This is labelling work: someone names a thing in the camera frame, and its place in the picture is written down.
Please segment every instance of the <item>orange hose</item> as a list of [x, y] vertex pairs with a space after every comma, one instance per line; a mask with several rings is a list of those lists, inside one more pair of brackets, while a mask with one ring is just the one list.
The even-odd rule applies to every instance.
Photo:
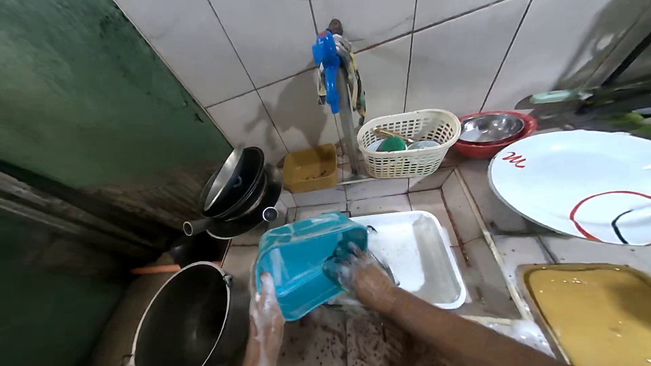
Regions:
[[[213, 262], [214, 264], [221, 266], [221, 262]], [[181, 267], [178, 264], [165, 264], [162, 266], [147, 266], [134, 268], [131, 270], [132, 274], [143, 275], [143, 274], [165, 274], [170, 272], [178, 272], [181, 270]]]

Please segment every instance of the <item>yellow oil tray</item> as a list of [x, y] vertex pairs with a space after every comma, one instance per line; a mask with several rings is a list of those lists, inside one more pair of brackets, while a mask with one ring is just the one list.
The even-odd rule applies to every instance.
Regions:
[[334, 144], [290, 152], [285, 158], [283, 183], [292, 193], [326, 190], [335, 187], [338, 181]]
[[518, 267], [535, 317], [574, 366], [651, 363], [651, 278], [614, 264]]

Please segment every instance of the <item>cream plastic basket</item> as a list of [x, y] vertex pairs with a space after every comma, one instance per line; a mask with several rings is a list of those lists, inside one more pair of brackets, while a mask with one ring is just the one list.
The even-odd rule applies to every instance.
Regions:
[[[380, 127], [415, 141], [436, 141], [440, 145], [415, 150], [376, 152], [368, 147], [384, 137], [373, 129]], [[461, 122], [451, 112], [442, 109], [384, 116], [365, 123], [357, 133], [357, 143], [364, 155], [367, 173], [375, 178], [409, 178], [432, 174], [443, 161], [448, 149], [461, 134]]]

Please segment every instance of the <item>blue plastic container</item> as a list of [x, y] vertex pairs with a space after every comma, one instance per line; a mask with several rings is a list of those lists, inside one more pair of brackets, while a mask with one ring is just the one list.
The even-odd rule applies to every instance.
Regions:
[[339, 212], [269, 230], [260, 238], [256, 286], [262, 272], [271, 273], [283, 316], [297, 320], [344, 292], [324, 274], [323, 264], [337, 246], [348, 250], [349, 242], [367, 250], [367, 230]]

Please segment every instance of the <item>blue faucet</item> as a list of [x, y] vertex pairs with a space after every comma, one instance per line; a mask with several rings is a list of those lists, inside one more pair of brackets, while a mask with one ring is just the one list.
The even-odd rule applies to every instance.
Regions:
[[335, 39], [330, 31], [323, 31], [312, 46], [312, 56], [316, 65], [323, 65], [325, 73], [325, 101], [330, 105], [332, 114], [339, 113], [339, 92], [337, 91], [337, 72], [341, 60], [337, 55]]

